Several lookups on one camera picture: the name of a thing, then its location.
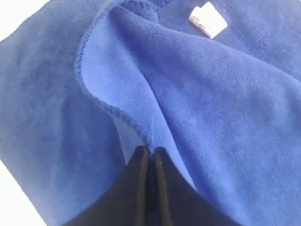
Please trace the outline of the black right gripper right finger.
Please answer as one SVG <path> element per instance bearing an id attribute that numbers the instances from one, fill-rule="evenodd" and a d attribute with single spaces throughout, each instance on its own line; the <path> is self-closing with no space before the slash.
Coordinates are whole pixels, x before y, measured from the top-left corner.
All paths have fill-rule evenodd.
<path id="1" fill-rule="evenodd" d="M 160 226 L 236 226 L 184 179 L 166 149 L 154 153 Z"/>

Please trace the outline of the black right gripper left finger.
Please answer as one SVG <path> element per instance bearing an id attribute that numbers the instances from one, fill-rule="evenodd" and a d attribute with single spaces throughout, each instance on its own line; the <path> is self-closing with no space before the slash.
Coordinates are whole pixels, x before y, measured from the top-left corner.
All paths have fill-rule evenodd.
<path id="1" fill-rule="evenodd" d="M 68 222 L 69 226 L 144 226 L 150 152 L 135 148 L 122 174 L 97 201 Z"/>

